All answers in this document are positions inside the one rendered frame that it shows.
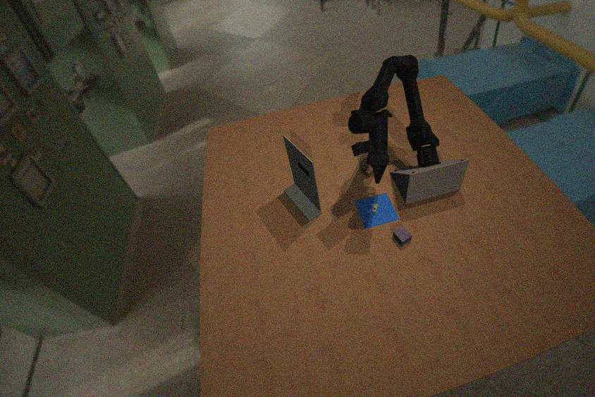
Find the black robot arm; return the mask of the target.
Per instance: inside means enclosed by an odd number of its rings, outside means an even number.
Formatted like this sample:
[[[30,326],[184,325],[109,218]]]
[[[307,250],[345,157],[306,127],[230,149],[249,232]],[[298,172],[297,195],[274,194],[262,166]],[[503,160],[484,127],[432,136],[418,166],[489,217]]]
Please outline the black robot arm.
[[[384,108],[388,103],[388,88],[393,76],[403,82],[407,109],[410,115],[410,125],[406,128],[407,139],[413,151],[417,150],[419,167],[441,164],[438,160],[436,147],[439,140],[431,130],[431,126],[424,120],[422,103],[417,86],[419,66],[413,55],[392,56],[382,62],[373,86],[362,96],[359,109],[351,111],[348,128],[351,133],[387,133],[388,117],[392,114]],[[380,111],[381,112],[377,112]],[[375,112],[375,113],[374,113]],[[430,145],[421,147],[423,145]],[[367,152],[373,152],[371,138],[369,141],[356,142],[351,145],[354,157]]]

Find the dark grey panel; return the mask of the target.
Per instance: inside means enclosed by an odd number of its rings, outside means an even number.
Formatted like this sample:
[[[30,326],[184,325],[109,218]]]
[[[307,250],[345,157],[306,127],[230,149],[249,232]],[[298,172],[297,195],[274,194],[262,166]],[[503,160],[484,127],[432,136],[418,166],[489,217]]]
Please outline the dark grey panel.
[[[322,214],[313,162],[283,135],[295,184],[284,190],[291,202],[311,221]]]

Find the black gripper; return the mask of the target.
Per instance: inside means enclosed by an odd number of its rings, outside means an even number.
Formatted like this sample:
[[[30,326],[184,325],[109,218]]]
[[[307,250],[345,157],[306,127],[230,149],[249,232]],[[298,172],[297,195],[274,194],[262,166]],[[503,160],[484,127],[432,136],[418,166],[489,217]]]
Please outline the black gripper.
[[[367,157],[367,163],[373,168],[376,183],[380,183],[381,177],[389,164],[388,133],[369,133],[373,144],[373,152]]]

